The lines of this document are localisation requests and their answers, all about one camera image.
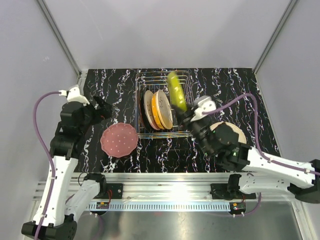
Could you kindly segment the cream beige floral plate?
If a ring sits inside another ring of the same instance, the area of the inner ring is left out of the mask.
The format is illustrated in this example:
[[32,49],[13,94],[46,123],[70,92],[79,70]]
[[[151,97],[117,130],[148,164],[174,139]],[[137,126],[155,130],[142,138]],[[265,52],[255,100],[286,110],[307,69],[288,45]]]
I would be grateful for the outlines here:
[[246,136],[244,134],[244,132],[235,124],[230,123],[230,122],[225,122],[225,121],[221,121],[221,122],[216,122],[214,124],[212,124],[210,126],[210,129],[213,131],[215,130],[219,125],[221,124],[226,124],[227,126],[229,126],[235,133],[238,134],[238,142],[242,143],[242,144],[247,144],[247,139]]

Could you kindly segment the dark brown round plate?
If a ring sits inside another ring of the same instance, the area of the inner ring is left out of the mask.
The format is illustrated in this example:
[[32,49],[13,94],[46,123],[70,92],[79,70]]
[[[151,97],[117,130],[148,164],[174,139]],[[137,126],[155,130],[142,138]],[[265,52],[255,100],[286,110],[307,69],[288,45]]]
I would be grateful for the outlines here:
[[144,129],[149,132],[151,130],[151,126],[149,124],[148,118],[146,116],[145,107],[144,107],[144,94],[146,92],[145,88],[139,90],[138,96],[138,106],[139,106],[139,117],[141,124],[143,125]]

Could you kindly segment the cream pink floral plate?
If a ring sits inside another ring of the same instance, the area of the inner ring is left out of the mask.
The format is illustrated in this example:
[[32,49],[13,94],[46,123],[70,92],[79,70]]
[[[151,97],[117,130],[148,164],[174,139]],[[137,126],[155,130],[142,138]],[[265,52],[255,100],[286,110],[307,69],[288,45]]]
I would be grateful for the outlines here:
[[154,130],[159,130],[152,112],[152,97],[153,97],[153,93],[148,88],[146,88],[143,94],[143,104],[144,104],[145,115],[150,126]]

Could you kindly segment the orange dotted scalloped plate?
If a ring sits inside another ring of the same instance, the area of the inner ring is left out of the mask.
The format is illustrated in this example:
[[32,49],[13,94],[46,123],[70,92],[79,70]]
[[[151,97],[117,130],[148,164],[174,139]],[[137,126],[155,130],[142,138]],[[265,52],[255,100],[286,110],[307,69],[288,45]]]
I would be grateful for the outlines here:
[[159,115],[158,115],[158,111],[157,111],[157,106],[156,106],[156,94],[154,93],[153,96],[152,96],[152,99],[151,99],[151,110],[152,110],[152,115],[153,115],[153,118],[154,118],[154,121],[157,125],[157,127],[160,129],[160,130],[164,130],[164,126],[162,125],[161,121],[160,121],[160,118],[159,118]]

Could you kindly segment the cream orange floral plate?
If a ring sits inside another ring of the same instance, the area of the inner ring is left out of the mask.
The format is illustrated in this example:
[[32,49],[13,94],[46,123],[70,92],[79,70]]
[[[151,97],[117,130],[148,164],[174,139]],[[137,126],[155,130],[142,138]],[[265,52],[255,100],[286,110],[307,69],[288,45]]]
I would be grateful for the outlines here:
[[173,127],[172,108],[163,90],[158,90],[155,93],[155,105],[162,126],[164,129],[171,130]]

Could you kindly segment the green dotted scalloped plate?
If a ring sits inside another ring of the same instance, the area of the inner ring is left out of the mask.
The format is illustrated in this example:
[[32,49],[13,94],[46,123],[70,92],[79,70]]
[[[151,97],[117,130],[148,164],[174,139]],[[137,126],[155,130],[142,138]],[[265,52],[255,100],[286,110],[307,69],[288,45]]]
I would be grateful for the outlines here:
[[180,109],[183,113],[186,112],[188,107],[184,90],[177,74],[174,71],[170,72],[167,76],[167,86],[171,104]]

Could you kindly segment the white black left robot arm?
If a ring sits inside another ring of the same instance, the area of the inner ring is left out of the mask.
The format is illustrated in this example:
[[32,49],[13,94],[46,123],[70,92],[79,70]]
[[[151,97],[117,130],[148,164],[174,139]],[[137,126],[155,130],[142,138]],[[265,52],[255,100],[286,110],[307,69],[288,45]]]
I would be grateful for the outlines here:
[[62,106],[50,147],[45,147],[49,171],[36,214],[21,228],[21,234],[33,240],[72,240],[77,222],[94,199],[107,195],[106,178],[101,173],[89,173],[80,189],[67,198],[72,175],[85,145],[88,129],[112,116],[112,105],[94,96],[98,107],[79,99]]

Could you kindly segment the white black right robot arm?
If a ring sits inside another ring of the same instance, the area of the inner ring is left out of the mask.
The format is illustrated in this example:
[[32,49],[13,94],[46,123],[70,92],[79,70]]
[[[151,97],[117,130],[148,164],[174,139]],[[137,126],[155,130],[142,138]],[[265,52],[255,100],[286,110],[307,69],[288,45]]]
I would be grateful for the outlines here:
[[260,153],[255,147],[239,142],[239,134],[223,122],[215,128],[202,118],[192,121],[192,112],[176,114],[177,121],[190,131],[201,150],[231,171],[223,187],[214,187],[221,199],[232,200],[263,192],[290,193],[305,203],[320,202],[320,161],[298,162]]

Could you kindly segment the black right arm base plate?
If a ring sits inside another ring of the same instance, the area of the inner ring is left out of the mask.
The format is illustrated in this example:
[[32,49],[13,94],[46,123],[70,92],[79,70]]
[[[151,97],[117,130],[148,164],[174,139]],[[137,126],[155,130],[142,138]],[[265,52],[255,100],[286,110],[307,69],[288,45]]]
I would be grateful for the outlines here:
[[257,198],[255,193],[244,194],[239,191],[229,193],[227,191],[226,183],[211,183],[209,193],[211,194],[212,199],[215,199],[215,200],[226,200],[226,201],[243,200],[243,199],[254,200]]

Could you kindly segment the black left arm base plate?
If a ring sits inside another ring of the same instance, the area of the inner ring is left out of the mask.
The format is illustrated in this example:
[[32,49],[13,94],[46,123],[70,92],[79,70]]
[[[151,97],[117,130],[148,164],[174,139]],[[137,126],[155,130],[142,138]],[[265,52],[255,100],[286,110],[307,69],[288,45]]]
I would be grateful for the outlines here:
[[108,199],[111,197],[112,200],[121,200],[123,198],[122,183],[106,183],[102,187],[102,194],[99,196],[100,199]]

